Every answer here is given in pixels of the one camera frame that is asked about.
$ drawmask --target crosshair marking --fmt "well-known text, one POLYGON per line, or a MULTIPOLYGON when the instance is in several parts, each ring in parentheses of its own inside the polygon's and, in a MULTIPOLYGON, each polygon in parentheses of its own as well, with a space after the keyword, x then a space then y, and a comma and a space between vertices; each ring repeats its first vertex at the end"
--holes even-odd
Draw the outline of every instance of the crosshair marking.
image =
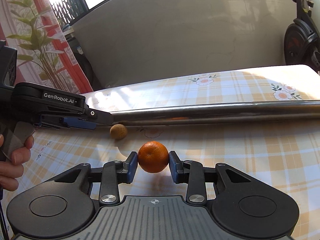
POLYGON ((149 202, 151 202, 152 204, 158 204, 159 202, 161 202, 161 201, 159 201, 159 200, 157 200, 157 199, 153 199, 153 200, 151 200, 151 201, 149 201, 149 202))

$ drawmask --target metal rail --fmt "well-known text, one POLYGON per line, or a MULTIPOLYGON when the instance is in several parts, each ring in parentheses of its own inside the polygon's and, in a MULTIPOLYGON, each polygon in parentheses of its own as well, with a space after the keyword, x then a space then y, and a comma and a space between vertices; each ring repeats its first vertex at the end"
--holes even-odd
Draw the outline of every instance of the metal rail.
POLYGON ((111 112, 126 126, 206 124, 320 118, 320 100, 171 106, 111 112))

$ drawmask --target curtain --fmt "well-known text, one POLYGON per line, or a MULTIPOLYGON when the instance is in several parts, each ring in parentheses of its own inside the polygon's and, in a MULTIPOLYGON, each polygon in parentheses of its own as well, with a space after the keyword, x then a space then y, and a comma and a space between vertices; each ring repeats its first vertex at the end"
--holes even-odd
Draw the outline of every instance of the curtain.
POLYGON ((49 0, 0 0, 0 39, 18 50, 16 83, 92 92, 49 0))

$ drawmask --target table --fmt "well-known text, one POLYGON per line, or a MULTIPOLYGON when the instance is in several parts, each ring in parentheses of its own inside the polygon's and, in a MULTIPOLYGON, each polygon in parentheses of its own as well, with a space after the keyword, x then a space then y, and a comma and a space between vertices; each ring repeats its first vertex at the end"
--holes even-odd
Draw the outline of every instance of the table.
MULTIPOLYGON (((320 77, 309 67, 272 66, 206 73, 145 82, 85 94, 91 108, 104 111, 162 106, 248 101, 320 99, 320 77)), ((320 239, 320 120, 128 127, 120 141, 109 128, 87 130, 39 129, 31 160, 19 179, 19 189, 6 192, 3 205, 18 193, 79 163, 102 167, 125 160, 147 141, 156 140, 175 150, 181 160, 192 159, 214 167, 225 162, 287 193, 295 199, 300 218, 295 240, 320 239)), ((94 185, 92 198, 97 198, 94 185)), ((169 167, 148 174, 138 167, 130 185, 120 185, 124 195, 183 195, 187 185, 172 182, 169 167)), ((207 183, 208 198, 214 198, 207 183)))

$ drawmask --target finger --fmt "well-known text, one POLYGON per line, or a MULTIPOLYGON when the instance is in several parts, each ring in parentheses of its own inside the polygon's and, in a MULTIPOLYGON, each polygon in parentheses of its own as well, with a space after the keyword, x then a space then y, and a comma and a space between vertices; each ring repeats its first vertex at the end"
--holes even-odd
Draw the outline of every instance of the finger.
POLYGON ((31 152, 26 147, 16 149, 11 154, 11 161, 14 165, 23 164, 30 160, 31 152))
POLYGON ((15 191, 19 186, 19 182, 13 178, 0 176, 0 185, 6 190, 15 191))
POLYGON ((13 165, 10 162, 0 162, 0 176, 19 178, 23 175, 23 165, 13 165))
POLYGON ((30 150, 30 149, 33 147, 34 143, 35 143, 35 140, 34 140, 33 136, 30 135, 30 136, 28 137, 28 139, 26 140, 26 142, 25 142, 24 145, 25 145, 25 147, 26 147, 27 149, 30 150))

